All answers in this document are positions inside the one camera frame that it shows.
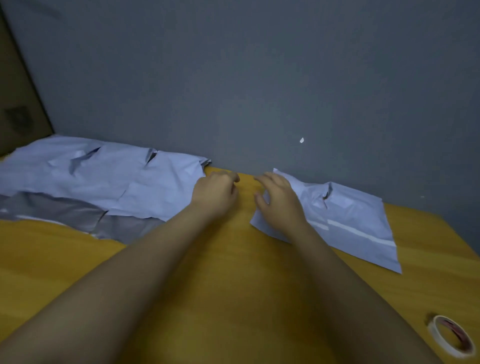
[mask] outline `person's right arm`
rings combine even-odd
[[[335,338],[353,363],[441,363],[414,329],[325,243],[307,222],[286,178],[256,177],[268,191],[255,202],[265,220],[297,248],[316,283]]]

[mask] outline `hand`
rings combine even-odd
[[[270,226],[287,237],[307,226],[301,203],[288,180],[276,173],[265,172],[255,177],[270,195],[270,204],[260,193],[255,193],[255,203]]]
[[[234,182],[240,177],[235,172],[212,172],[200,178],[193,189],[191,206],[198,206],[211,219],[222,217],[235,203],[238,189]]]

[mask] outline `gray wall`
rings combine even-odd
[[[332,180],[480,251],[478,1],[1,3],[56,132]]]

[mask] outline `wood grain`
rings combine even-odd
[[[249,224],[261,187],[240,176],[237,206],[199,237],[120,362],[335,362],[308,275],[291,245]],[[385,209],[402,275],[337,253],[446,363],[456,363],[424,320],[430,312],[448,316],[480,343],[480,259],[440,217]],[[0,340],[123,248],[39,221],[0,221],[0,237]]]

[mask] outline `person's left hand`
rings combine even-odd
[[[199,207],[212,219],[222,217],[237,199],[238,189],[234,182],[239,181],[235,172],[212,172],[197,181],[190,205]]]

